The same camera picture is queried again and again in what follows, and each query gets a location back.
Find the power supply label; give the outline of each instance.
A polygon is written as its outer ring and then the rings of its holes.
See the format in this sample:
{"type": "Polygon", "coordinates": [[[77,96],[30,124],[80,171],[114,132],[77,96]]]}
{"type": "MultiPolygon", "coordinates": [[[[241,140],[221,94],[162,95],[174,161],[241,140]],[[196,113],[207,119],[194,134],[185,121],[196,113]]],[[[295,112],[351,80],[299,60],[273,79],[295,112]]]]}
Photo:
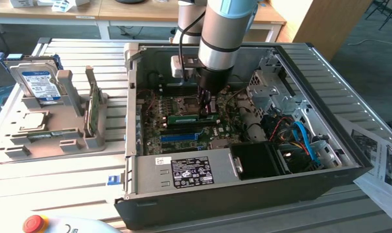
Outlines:
{"type": "Polygon", "coordinates": [[[60,99],[58,89],[49,81],[52,75],[48,71],[25,71],[21,74],[36,98],[42,101],[60,99]]]}
{"type": "Polygon", "coordinates": [[[176,188],[215,183],[208,157],[170,160],[170,169],[176,188]]]}

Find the hard drive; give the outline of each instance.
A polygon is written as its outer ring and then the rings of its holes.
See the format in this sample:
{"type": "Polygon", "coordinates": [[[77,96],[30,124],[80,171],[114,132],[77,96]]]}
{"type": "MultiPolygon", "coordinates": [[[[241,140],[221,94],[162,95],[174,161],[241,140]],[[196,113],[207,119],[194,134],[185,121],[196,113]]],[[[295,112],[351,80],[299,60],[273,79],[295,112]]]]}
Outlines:
{"type": "Polygon", "coordinates": [[[40,104],[61,103],[65,90],[56,79],[61,69],[58,56],[18,56],[10,54],[0,62],[14,78],[25,97],[34,97],[40,104]]]}

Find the gray carpet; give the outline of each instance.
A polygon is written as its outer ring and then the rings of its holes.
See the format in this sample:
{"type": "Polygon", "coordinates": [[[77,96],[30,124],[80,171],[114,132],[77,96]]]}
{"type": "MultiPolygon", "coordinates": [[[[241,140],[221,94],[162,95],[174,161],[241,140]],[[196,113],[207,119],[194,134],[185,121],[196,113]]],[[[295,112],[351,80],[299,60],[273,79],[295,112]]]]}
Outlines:
{"type": "Polygon", "coordinates": [[[392,42],[392,19],[379,31],[387,18],[375,12],[368,20],[363,15],[331,63],[380,117],[392,120],[392,45],[364,39],[392,42]]]}
{"type": "MultiPolygon", "coordinates": [[[[363,39],[392,42],[392,19],[377,31],[385,16],[375,13],[368,20],[361,18],[349,37],[332,59],[332,65],[356,89],[384,120],[392,120],[392,45],[365,42],[348,46],[363,39]]],[[[94,26],[4,25],[4,38],[13,53],[30,54],[38,37],[98,39],[94,26]]],[[[166,39],[170,28],[140,27],[126,29],[136,39],[166,39]]],[[[110,27],[112,39],[132,39],[120,35],[117,27],[110,27]]],[[[0,86],[13,84],[13,79],[0,66],[0,86]]]]}

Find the cable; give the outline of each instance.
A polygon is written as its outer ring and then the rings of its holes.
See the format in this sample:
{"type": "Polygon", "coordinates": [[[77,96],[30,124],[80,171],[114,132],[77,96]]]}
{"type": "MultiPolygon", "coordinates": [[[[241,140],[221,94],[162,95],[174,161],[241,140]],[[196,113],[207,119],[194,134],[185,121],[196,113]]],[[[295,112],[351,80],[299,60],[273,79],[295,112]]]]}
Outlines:
{"type": "Polygon", "coordinates": [[[300,142],[291,142],[289,144],[292,144],[296,147],[301,148],[304,150],[305,154],[309,155],[308,150],[307,150],[307,148],[305,148],[305,146],[304,146],[303,143],[300,143],[300,142]]]}
{"type": "Polygon", "coordinates": [[[128,32],[124,30],[124,28],[126,28],[125,26],[117,26],[117,28],[122,31],[122,33],[128,34],[128,32]]]}
{"type": "Polygon", "coordinates": [[[288,141],[289,138],[291,138],[291,135],[292,135],[292,130],[291,130],[291,128],[285,128],[285,129],[280,130],[280,131],[277,132],[277,135],[279,135],[279,138],[281,139],[283,142],[288,141]],[[284,134],[285,134],[287,132],[291,132],[291,134],[289,134],[288,137],[285,138],[285,137],[284,137],[284,134]]]}
{"type": "Polygon", "coordinates": [[[141,27],[141,29],[138,30],[138,33],[137,33],[136,35],[132,36],[133,39],[136,38],[136,36],[138,36],[138,35],[141,34],[142,28],[144,28],[144,27],[141,27]]]}
{"type": "Polygon", "coordinates": [[[201,13],[201,15],[198,16],[198,18],[196,18],[196,20],[188,25],[186,28],[184,28],[182,32],[181,32],[181,35],[180,35],[180,41],[178,41],[178,61],[180,61],[180,64],[181,64],[181,75],[182,75],[182,78],[184,78],[184,81],[188,80],[186,78],[186,75],[185,75],[185,72],[184,72],[184,63],[182,63],[182,60],[184,60],[184,57],[182,57],[182,38],[184,38],[184,34],[186,33],[186,31],[196,25],[196,23],[201,20],[201,18],[204,17],[205,15],[205,11],[201,13]]]}
{"type": "Polygon", "coordinates": [[[149,104],[149,106],[148,106],[148,108],[146,108],[146,110],[145,110],[145,114],[146,114],[146,113],[148,113],[148,110],[150,109],[150,107],[152,107],[152,105],[153,105],[153,103],[154,103],[154,101],[156,101],[156,93],[154,93],[152,90],[149,90],[149,89],[142,89],[142,90],[140,90],[140,91],[137,92],[137,95],[138,95],[142,91],[149,91],[149,92],[152,93],[152,101],[150,101],[150,104],[149,104]]]}
{"type": "Polygon", "coordinates": [[[384,40],[375,40],[375,39],[365,39],[365,40],[361,40],[359,43],[355,43],[355,44],[347,44],[347,45],[360,45],[363,44],[365,41],[377,41],[377,42],[381,42],[381,43],[385,43],[385,44],[391,44],[392,45],[392,42],[388,42],[388,41],[384,41],[384,40]]]}
{"type": "Polygon", "coordinates": [[[249,129],[253,125],[257,125],[259,127],[261,127],[261,125],[260,125],[259,123],[252,123],[252,124],[247,127],[245,131],[248,131],[248,129],[249,129]]]}
{"type": "Polygon", "coordinates": [[[233,97],[244,90],[245,88],[241,88],[239,91],[235,92],[235,94],[231,96],[231,98],[228,99],[227,101],[227,104],[224,105],[224,110],[227,112],[227,117],[228,119],[231,120],[231,116],[229,116],[229,113],[228,113],[228,105],[229,105],[229,101],[231,99],[233,99],[233,97]]]}
{"type": "Polygon", "coordinates": [[[237,107],[237,109],[240,110],[241,108],[244,108],[245,109],[245,111],[248,112],[248,113],[251,113],[252,111],[247,108],[247,107],[244,107],[244,106],[240,106],[240,107],[237,107]]]}
{"type": "Polygon", "coordinates": [[[277,124],[276,124],[276,126],[275,126],[275,129],[273,129],[273,132],[272,132],[272,134],[271,134],[269,141],[272,141],[272,138],[273,138],[273,136],[275,136],[276,130],[277,130],[277,128],[279,128],[279,125],[280,125],[281,121],[285,120],[285,119],[289,119],[289,118],[288,118],[288,117],[283,117],[283,118],[279,120],[279,122],[277,122],[277,124]]]}
{"type": "MultiPolygon", "coordinates": [[[[320,161],[319,161],[319,159],[317,159],[317,157],[315,155],[315,152],[312,150],[312,147],[309,145],[307,130],[305,130],[305,127],[304,127],[303,123],[300,123],[299,121],[295,121],[293,125],[297,125],[297,127],[300,128],[301,137],[304,139],[304,144],[305,144],[307,150],[309,152],[309,156],[311,156],[312,161],[315,161],[317,164],[320,164],[320,161]]],[[[292,133],[293,133],[295,139],[299,141],[299,135],[297,135],[295,129],[292,130],[292,133]]]]}
{"type": "Polygon", "coordinates": [[[235,76],[235,77],[241,81],[241,83],[243,83],[244,85],[248,85],[248,83],[244,82],[244,81],[241,80],[241,77],[240,77],[237,74],[232,74],[231,77],[232,77],[232,76],[235,76]]]}

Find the metal table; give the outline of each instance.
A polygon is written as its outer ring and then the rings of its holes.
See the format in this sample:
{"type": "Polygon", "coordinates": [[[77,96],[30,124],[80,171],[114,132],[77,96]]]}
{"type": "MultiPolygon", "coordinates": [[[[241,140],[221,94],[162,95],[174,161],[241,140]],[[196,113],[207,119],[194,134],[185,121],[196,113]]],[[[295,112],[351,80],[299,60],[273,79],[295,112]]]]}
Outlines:
{"type": "MultiPolygon", "coordinates": [[[[32,55],[57,53],[73,72],[80,94],[89,92],[84,66],[94,67],[98,86],[109,95],[105,140],[124,144],[128,77],[122,46],[126,40],[52,39],[37,44],[32,55]]],[[[316,50],[305,44],[284,44],[288,54],[312,83],[332,112],[392,141],[392,131],[355,91],[344,83],[316,50]]],[[[12,121],[21,91],[16,86],[0,113],[0,127],[12,121]]],[[[5,206],[100,219],[129,232],[110,200],[117,186],[105,186],[109,174],[124,169],[124,151],[105,156],[62,157],[0,164],[0,208],[5,206]]],[[[231,216],[160,227],[145,232],[392,232],[392,219],[353,184],[332,189],[315,201],[251,211],[231,216]]]]}

